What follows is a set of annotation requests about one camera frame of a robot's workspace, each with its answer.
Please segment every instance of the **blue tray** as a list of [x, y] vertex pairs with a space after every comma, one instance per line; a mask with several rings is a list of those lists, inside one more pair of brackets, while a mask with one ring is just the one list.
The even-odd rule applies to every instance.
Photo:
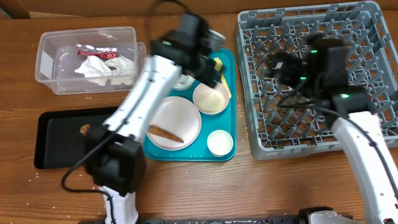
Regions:
[[[220, 49], [210, 55], [211, 58], [218, 57], [225, 66], [225, 78], [228, 83], [232, 97], [228, 106], [219, 114], [209, 116], [200, 113], [201, 130], [198, 138], [185, 149], [168, 151], [157, 147], [148, 136], [144, 139], [144, 152], [149, 159], [159, 161], [198, 161], [198, 162], [224, 162], [232, 159], [236, 152], [236, 80], [235, 80], [235, 59], [233, 54], [226, 49]], [[194, 89], [199, 85], [195, 80], [193, 85], [184, 91], [172, 90], [169, 96], [181, 96], [192, 102]], [[232, 136], [234, 146], [230, 153], [223, 157], [215, 157], [207, 148], [207, 137], [215, 130], [225, 130]]]

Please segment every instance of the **dish rack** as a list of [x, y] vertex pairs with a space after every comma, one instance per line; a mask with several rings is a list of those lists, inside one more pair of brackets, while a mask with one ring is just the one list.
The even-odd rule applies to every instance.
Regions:
[[302, 157], [341, 149], [325, 118], [314, 110], [285, 110], [277, 102], [291, 89], [266, 78], [271, 52], [302, 58], [304, 39], [322, 32], [349, 45], [349, 83], [367, 89], [388, 146], [398, 146], [397, 52], [380, 7], [373, 1], [244, 11], [238, 15], [236, 56], [254, 158]]

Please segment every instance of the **red wrapper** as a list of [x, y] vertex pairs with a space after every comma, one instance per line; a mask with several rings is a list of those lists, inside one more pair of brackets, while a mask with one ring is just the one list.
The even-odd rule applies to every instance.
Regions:
[[77, 55], [94, 55], [101, 58], [114, 59], [117, 49], [114, 47], [93, 47], [90, 45], [76, 44], [78, 49]]

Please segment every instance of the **white bowl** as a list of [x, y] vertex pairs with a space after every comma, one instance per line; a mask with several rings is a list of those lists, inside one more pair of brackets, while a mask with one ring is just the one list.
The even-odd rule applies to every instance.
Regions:
[[214, 115], [222, 112], [228, 106], [228, 90], [221, 83], [214, 88], [205, 84], [199, 84], [193, 91], [193, 104], [200, 112], [207, 115]]
[[215, 157], [221, 157], [231, 152], [234, 146], [232, 136], [224, 130], [216, 130], [207, 137], [207, 147]]
[[173, 89], [178, 91], [187, 90], [192, 86], [194, 81], [195, 79], [189, 75], [181, 75]]

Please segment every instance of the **yellow sponge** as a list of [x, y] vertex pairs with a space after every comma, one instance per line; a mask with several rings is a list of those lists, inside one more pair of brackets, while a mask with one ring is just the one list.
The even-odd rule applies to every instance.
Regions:
[[[219, 58], [214, 58], [214, 61], [216, 62], [216, 65], [214, 66], [214, 69], [219, 71], [223, 67], [223, 63], [221, 62], [221, 60]], [[224, 73], [221, 74], [221, 83], [223, 84], [223, 86], [228, 91], [229, 98], [231, 99], [231, 97], [232, 97], [231, 91], [229, 90], [228, 84], [226, 83], [225, 74]]]

